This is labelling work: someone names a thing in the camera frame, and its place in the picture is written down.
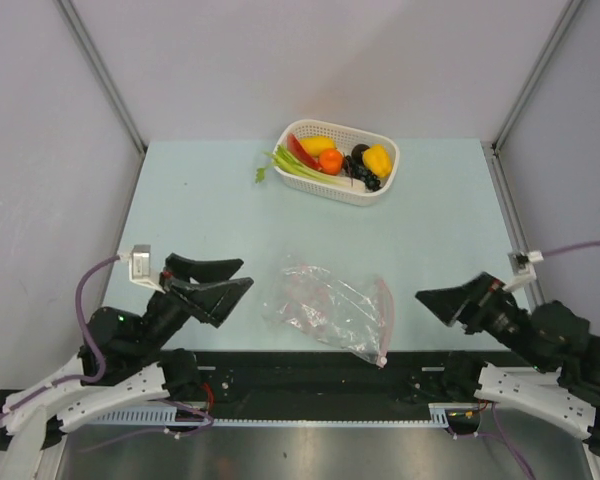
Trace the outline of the fake watermelon slice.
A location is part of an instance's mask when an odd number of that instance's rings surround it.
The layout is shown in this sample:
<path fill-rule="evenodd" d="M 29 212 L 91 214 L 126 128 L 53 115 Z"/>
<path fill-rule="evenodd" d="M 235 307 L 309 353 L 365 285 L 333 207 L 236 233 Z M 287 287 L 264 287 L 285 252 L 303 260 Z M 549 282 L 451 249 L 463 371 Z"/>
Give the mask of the fake watermelon slice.
<path fill-rule="evenodd" d="M 301 145 L 300 141 L 292 133 L 289 133 L 286 137 L 286 147 L 289 152 L 302 164 L 315 170 L 321 171 L 319 162 L 313 158 Z"/>

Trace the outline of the fake green lettuce leaf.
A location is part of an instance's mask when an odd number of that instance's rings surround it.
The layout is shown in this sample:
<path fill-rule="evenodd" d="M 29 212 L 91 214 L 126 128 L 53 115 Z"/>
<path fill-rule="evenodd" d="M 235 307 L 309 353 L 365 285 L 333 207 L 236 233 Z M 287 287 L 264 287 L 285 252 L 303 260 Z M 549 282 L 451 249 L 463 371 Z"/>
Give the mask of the fake green lettuce leaf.
<path fill-rule="evenodd" d="M 340 187 L 352 190 L 356 193 L 365 193 L 366 186 L 361 180 L 346 176 L 329 175 L 319 172 L 298 160 L 286 147 L 279 145 L 274 152 L 266 152 L 270 162 L 256 169 L 255 183 L 265 180 L 266 172 L 270 167 L 276 167 L 283 173 L 299 177 L 303 180 L 311 180 L 330 187 Z"/>

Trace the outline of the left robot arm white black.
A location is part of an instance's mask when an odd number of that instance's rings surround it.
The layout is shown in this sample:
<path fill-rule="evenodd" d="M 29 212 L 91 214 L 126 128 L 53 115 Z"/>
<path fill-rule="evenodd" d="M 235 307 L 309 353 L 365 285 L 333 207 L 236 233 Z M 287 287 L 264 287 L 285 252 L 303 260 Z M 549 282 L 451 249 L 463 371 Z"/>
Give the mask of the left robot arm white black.
<path fill-rule="evenodd" d="M 143 314 L 102 306 L 83 310 L 86 282 L 116 262 L 128 266 L 131 283 L 150 289 Z M 43 447 L 112 410 L 141 402 L 176 404 L 197 395 L 212 398 L 196 356 L 166 349 L 191 319 L 220 327 L 251 288 L 237 277 L 241 259 L 192 260 L 170 254 L 160 271 L 150 266 L 150 248 L 137 245 L 91 267 L 80 279 L 74 306 L 83 344 L 58 370 L 24 389 L 0 390 L 0 451 L 5 451 L 34 411 L 42 407 Z"/>

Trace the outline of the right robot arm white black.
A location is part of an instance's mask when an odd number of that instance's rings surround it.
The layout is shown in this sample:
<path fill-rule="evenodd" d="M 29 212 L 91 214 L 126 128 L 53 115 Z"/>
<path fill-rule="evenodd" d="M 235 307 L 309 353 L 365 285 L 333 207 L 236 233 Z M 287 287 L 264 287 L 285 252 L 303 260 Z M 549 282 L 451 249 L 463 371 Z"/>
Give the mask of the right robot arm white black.
<path fill-rule="evenodd" d="M 523 309 L 512 286 L 486 272 L 415 297 L 444 325 L 459 324 L 467 335 L 487 333 L 536 372 L 557 376 L 556 389 L 550 389 L 467 352 L 453 352 L 441 376 L 449 399 L 472 397 L 515 408 L 571 434 L 600 457 L 600 336 L 591 333 L 588 320 L 559 301 Z"/>

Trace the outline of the dark purple fake plum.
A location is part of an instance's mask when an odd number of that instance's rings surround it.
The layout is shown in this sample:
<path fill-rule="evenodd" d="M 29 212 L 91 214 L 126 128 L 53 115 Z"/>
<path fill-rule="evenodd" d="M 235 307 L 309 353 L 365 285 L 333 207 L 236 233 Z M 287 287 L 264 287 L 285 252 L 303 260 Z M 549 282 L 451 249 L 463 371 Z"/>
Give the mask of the dark purple fake plum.
<path fill-rule="evenodd" d="M 356 162 L 361 162 L 364 153 L 369 149 L 366 144 L 357 144 L 351 151 L 351 158 Z"/>

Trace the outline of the yellow fake bell pepper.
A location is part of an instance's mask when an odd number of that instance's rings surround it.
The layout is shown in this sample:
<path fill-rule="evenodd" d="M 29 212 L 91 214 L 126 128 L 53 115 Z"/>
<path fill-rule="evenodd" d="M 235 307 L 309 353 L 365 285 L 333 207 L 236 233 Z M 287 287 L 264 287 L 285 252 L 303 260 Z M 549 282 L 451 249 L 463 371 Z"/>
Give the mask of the yellow fake bell pepper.
<path fill-rule="evenodd" d="M 365 167 L 379 178 L 386 178 L 393 169 L 388 151 L 380 144 L 366 149 L 362 154 L 362 161 Z"/>

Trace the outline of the orange fake orange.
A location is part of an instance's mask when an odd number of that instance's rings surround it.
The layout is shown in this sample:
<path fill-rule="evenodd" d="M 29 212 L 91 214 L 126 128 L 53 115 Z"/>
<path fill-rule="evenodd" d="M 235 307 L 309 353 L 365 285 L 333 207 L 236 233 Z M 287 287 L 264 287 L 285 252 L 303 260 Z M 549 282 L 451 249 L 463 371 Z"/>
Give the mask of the orange fake orange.
<path fill-rule="evenodd" d="M 344 156 L 337 149 L 329 149 L 318 157 L 318 162 L 323 173 L 338 175 L 343 168 Z"/>

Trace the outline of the yellow fake lemon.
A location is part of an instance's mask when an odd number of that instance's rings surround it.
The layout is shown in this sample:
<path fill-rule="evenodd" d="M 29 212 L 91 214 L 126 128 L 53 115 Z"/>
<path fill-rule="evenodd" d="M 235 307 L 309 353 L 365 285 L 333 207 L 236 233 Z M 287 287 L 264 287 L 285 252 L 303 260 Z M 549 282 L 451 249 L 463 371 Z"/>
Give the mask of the yellow fake lemon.
<path fill-rule="evenodd" d="M 311 157 L 319 157 L 325 150 L 336 149 L 335 141 L 325 136 L 301 138 L 299 143 Z"/>

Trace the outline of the clear zip top bag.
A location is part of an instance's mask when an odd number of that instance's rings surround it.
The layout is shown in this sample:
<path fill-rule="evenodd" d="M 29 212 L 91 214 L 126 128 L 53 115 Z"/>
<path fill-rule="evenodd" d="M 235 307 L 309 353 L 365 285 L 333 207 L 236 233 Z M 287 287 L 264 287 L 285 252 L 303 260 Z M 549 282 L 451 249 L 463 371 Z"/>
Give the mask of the clear zip top bag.
<path fill-rule="evenodd" d="M 290 327 L 377 368 L 387 366 L 395 301 L 382 277 L 353 277 L 293 254 L 283 256 L 272 275 L 262 309 L 269 327 Z"/>

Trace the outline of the fake black grape bunch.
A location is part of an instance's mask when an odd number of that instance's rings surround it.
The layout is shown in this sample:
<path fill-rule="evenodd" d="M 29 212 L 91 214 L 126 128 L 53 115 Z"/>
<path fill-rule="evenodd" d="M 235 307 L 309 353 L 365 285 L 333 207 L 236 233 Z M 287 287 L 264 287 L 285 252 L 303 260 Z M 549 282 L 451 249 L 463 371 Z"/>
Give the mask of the fake black grape bunch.
<path fill-rule="evenodd" d="M 381 189 L 381 180 L 361 161 L 354 160 L 351 156 L 344 157 L 343 171 L 350 177 L 364 183 L 367 191 L 376 192 Z"/>

